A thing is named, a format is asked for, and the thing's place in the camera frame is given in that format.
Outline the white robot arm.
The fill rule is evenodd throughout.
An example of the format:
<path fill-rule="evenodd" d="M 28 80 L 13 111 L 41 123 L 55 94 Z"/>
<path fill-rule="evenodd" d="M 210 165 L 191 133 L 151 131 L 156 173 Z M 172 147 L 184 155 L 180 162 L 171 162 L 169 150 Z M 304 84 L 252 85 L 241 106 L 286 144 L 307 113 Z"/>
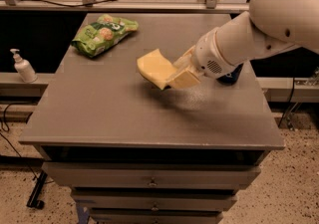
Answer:
<path fill-rule="evenodd" d="M 319 0 L 250 0 L 249 10 L 203 35 L 174 64 L 175 89 L 220 78 L 240 64 L 303 47 L 319 53 Z"/>

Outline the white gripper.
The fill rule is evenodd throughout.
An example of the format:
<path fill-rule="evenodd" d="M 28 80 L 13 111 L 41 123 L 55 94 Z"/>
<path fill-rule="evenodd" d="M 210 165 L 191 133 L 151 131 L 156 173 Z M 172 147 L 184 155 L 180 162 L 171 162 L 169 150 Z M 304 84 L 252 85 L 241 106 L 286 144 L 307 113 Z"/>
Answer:
<path fill-rule="evenodd" d="M 196 86 L 200 79 L 187 67 L 190 60 L 193 65 L 210 78 L 220 78 L 232 73 L 236 66 L 229 64 L 221 55 L 216 42 L 217 28 L 203 35 L 194 47 L 190 47 L 173 65 L 177 69 L 165 72 L 165 82 L 173 89 L 185 89 Z"/>

